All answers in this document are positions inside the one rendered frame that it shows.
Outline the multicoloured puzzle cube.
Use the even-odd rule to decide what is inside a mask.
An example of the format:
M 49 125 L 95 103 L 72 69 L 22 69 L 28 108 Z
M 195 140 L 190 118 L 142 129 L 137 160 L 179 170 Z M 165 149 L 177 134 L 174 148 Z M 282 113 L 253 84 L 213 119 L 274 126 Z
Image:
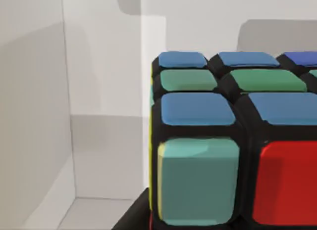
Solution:
M 152 62 L 150 230 L 317 230 L 317 51 Z

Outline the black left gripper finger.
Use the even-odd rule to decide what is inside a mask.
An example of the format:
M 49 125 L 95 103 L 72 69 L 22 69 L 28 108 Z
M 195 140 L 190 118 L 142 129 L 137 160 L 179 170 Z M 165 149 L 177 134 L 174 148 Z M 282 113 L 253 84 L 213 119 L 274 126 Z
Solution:
M 150 230 L 149 188 L 145 188 L 111 230 Z

